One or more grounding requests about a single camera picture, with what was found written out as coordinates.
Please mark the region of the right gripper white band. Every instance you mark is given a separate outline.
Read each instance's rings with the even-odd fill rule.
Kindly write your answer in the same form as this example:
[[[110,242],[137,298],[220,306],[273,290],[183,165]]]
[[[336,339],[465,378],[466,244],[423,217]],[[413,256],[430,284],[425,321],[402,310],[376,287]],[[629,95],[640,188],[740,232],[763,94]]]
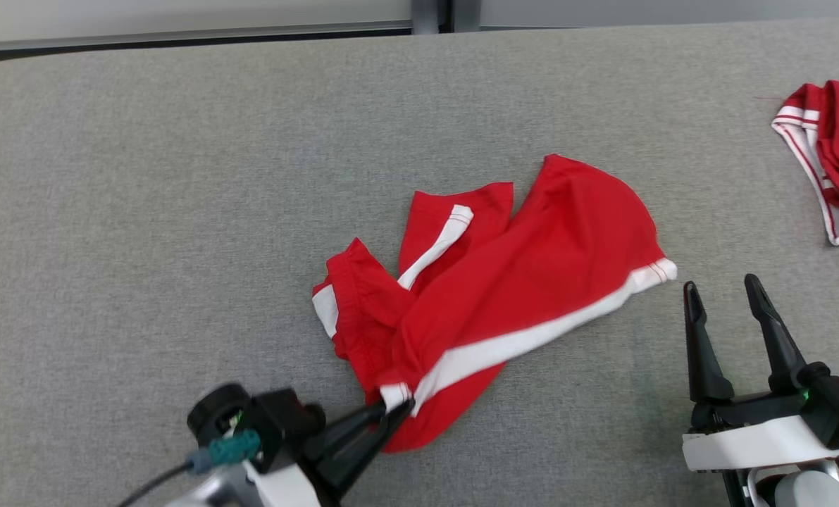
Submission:
[[[706,323],[698,287],[683,285],[685,343],[692,427],[681,451],[692,471],[776,468],[839,457],[839,444],[826,445],[800,417],[806,402],[798,380],[805,359],[761,280],[744,278],[754,319],[760,324],[771,373],[771,392],[732,400],[735,392],[721,371]]]

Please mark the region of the red shorts with white stripe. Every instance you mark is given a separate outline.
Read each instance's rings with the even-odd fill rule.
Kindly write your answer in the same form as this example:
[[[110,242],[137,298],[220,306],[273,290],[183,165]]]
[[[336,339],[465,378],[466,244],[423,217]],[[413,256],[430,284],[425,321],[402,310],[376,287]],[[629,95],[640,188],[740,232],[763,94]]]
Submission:
[[[413,196],[388,273],[360,239],[329,258],[316,314],[371,404],[415,404],[386,453],[428,445],[507,361],[678,274],[638,194],[551,154],[518,212],[514,186]]]

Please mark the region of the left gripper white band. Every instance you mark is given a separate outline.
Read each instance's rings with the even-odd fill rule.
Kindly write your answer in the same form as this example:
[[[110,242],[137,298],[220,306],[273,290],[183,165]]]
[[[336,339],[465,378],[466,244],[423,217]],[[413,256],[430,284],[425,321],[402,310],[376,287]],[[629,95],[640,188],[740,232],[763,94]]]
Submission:
[[[247,465],[263,507],[342,507],[343,497],[412,414],[415,401],[384,401],[326,424],[319,440],[264,441]]]

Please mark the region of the dark grey metal post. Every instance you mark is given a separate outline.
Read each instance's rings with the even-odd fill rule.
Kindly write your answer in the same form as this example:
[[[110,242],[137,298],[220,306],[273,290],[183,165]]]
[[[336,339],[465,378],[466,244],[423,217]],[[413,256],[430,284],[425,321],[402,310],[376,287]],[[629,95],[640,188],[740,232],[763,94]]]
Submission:
[[[411,33],[477,32],[483,0],[409,0]]]

